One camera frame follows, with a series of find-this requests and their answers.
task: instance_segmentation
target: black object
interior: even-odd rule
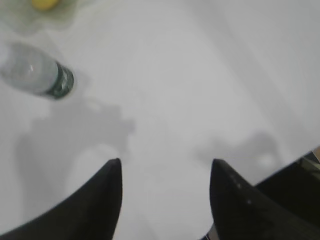
[[[296,216],[320,228],[320,170],[312,160],[301,158],[256,188]]]
[[[212,163],[210,204],[220,240],[319,240],[320,229],[281,207],[224,160]]]
[[[121,203],[121,162],[113,159],[66,200],[0,240],[111,240]]]

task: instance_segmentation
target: white floor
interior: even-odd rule
[[[115,239],[199,239],[213,158],[255,184],[320,143],[318,1],[63,3],[48,15],[0,3],[0,38],[77,79],[58,102],[1,83],[0,232],[120,157]]]

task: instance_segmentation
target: yellow object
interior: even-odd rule
[[[35,9],[47,11],[54,8],[60,0],[32,0],[32,5]]]

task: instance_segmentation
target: yellow lemon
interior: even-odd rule
[[[60,0],[32,0],[32,5],[35,9],[46,11],[54,8]]]

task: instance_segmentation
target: plastic water bottle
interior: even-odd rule
[[[40,49],[19,43],[0,44],[0,79],[34,95],[60,99],[74,85],[72,72]]]

